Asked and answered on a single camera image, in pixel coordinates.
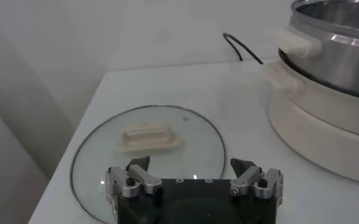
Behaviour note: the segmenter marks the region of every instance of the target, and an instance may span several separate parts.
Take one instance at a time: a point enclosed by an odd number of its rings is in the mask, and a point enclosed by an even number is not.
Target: screw
[[[126,178],[126,185],[128,186],[134,186],[136,184],[136,180],[132,177]]]
[[[229,191],[230,191],[230,194],[231,194],[232,196],[237,196],[237,195],[239,195],[239,189],[237,189],[237,188],[235,188],[235,187],[231,188]]]

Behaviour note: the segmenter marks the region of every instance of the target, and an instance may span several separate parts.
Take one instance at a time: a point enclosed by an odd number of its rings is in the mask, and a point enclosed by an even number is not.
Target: stainless steel pot
[[[317,39],[321,49],[304,57],[282,52],[285,62],[314,81],[359,97],[359,0],[296,0],[291,10],[290,26]]]

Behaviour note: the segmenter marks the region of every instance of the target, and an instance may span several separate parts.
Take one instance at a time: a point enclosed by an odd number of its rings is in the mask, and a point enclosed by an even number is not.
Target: pot rim
[[[316,2],[351,2],[351,3],[359,3],[359,0],[295,0],[290,4],[290,9],[294,16],[296,16],[298,19],[305,21],[306,23],[309,23],[313,26],[320,27],[327,30],[332,30],[332,32],[340,32],[340,33],[346,33],[348,35],[358,36],[359,37],[359,29],[350,27],[350,26],[343,26],[334,24],[331,22],[327,22],[321,19],[316,19],[314,17],[310,17],[308,15],[305,15],[301,12],[298,12],[296,9],[303,5],[309,5]]]

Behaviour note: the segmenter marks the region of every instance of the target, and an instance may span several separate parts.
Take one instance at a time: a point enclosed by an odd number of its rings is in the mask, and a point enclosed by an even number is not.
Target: white wall
[[[0,224],[27,223],[48,181],[0,119]]]
[[[72,137],[73,126],[1,29],[0,116],[50,177]]]
[[[109,69],[236,60],[223,32],[275,57],[263,31],[288,23],[290,2],[0,0],[0,29],[74,128]]]

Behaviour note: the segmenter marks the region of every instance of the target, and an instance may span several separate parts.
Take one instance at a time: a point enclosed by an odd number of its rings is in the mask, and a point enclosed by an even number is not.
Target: metal bracket
[[[140,183],[128,176],[120,167],[111,167],[106,173],[107,200],[111,203],[111,196],[120,192],[123,197],[134,198],[140,193]]]
[[[162,188],[162,180],[149,175],[139,165],[129,166],[128,174],[144,186],[144,191],[147,194],[154,195],[158,189]]]
[[[246,195],[249,187],[261,178],[261,169],[251,166],[240,177],[230,181],[230,194],[235,197]]]
[[[283,196],[283,175],[277,169],[269,169],[266,175],[254,184],[254,194],[258,198],[278,199],[278,205],[282,204]]]

